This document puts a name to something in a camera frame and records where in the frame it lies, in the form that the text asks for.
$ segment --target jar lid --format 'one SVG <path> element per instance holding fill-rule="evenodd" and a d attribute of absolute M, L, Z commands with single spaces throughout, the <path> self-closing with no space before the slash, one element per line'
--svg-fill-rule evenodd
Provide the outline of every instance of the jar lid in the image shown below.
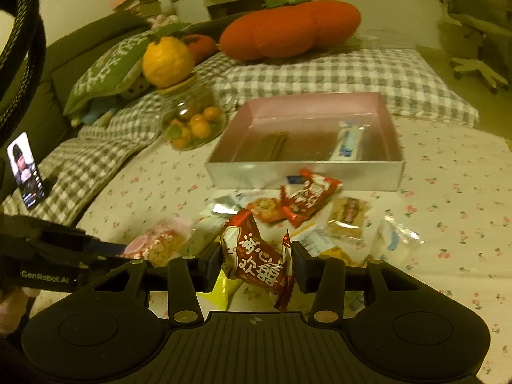
<path fill-rule="evenodd" d="M 185 89 L 190 88 L 197 82 L 197 74 L 195 72 L 192 72 L 187 79 L 184 81 L 181 81 L 177 83 L 176 85 L 172 85 L 169 88 L 161 88 L 157 89 L 157 94 L 161 95 L 163 97 L 169 97 L 171 95 L 175 95 L 177 93 L 180 93 L 182 91 L 185 91 Z"/>

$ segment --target black beanie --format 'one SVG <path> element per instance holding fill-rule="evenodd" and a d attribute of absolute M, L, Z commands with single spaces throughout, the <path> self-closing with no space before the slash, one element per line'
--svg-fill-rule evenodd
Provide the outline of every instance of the black beanie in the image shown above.
<path fill-rule="evenodd" d="M 18 159 L 23 156 L 23 152 L 21 151 L 20 147 L 15 144 L 13 147 L 12 147 L 12 155 L 14 156 L 14 161 L 18 161 Z"/>

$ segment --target glass jar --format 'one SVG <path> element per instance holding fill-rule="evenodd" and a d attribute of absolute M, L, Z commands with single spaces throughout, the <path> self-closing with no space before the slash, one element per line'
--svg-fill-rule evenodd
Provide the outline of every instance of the glass jar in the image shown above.
<path fill-rule="evenodd" d="M 162 134 L 176 150 L 192 150 L 218 137 L 227 124 L 212 90 L 194 73 L 170 88 L 158 89 L 162 97 Z"/>

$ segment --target orange plush toy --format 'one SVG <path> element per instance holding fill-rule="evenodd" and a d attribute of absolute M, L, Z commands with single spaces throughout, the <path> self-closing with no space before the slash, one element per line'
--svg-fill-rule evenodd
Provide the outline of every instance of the orange plush toy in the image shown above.
<path fill-rule="evenodd" d="M 186 35 L 183 41 L 192 52 L 195 65 L 199 65 L 217 51 L 217 42 L 209 36 Z"/>
<path fill-rule="evenodd" d="M 252 12 L 230 24 L 220 39 L 222 52 L 237 60 L 291 58 L 309 49 L 345 42 L 361 24 L 349 3 L 308 1 Z"/>

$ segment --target floor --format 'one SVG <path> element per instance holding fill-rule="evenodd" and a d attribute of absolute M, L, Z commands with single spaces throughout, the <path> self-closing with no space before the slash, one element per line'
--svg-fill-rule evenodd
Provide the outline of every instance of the floor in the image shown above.
<path fill-rule="evenodd" d="M 500 88 L 493 95 L 476 74 L 455 79 L 449 65 L 450 56 L 444 51 L 429 47 L 419 47 L 418 51 L 453 91 L 480 112 L 477 128 L 512 140 L 512 83 L 508 91 Z"/>

